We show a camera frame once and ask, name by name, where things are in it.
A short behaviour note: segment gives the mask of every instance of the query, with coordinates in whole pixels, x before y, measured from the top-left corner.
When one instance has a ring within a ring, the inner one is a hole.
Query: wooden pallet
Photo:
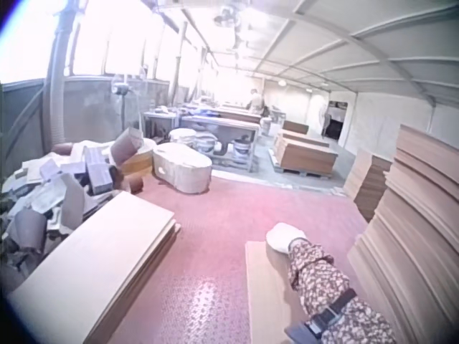
[[[272,149],[268,149],[268,153],[270,155],[270,160],[273,165],[274,171],[277,173],[294,173],[299,174],[302,177],[316,177],[321,179],[330,179],[331,177],[331,174],[319,174],[307,170],[290,170],[288,168],[280,167],[278,159],[274,155],[274,151]]]

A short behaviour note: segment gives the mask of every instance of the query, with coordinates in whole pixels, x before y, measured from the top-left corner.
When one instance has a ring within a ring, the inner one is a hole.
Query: ceiling
[[[213,21],[237,4],[245,48]],[[459,107],[459,0],[163,0],[220,67],[325,91],[385,92]]]

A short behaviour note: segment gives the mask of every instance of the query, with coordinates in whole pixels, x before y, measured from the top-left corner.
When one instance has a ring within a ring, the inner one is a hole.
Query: worker
[[[295,343],[396,343],[389,323],[356,296],[322,246],[282,223],[266,234],[266,242],[288,254],[290,285],[306,312],[305,324],[285,329]]]
[[[252,88],[250,94],[252,95],[252,97],[246,108],[250,111],[250,113],[265,117],[267,107],[265,105],[265,100],[263,99],[263,96],[258,93],[256,88]]]

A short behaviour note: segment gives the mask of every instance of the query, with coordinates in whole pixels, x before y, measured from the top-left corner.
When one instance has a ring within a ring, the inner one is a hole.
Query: bucket
[[[270,134],[270,129],[271,129],[271,122],[273,120],[269,117],[264,117],[260,120],[260,126],[261,126],[261,133],[264,136],[268,136]]]
[[[200,153],[211,153],[214,151],[217,138],[211,133],[197,133],[195,148]]]
[[[193,148],[194,141],[196,140],[196,131],[188,128],[178,128],[171,130],[169,136],[171,138],[171,142],[182,143],[190,148]]]
[[[237,140],[232,141],[233,151],[232,154],[236,159],[247,159],[250,152],[250,142],[238,138]]]

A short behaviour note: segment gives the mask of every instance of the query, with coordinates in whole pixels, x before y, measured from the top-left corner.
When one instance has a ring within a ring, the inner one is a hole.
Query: doorway
[[[339,140],[343,130],[344,118],[346,117],[347,102],[328,102],[328,108],[325,112],[322,136]]]

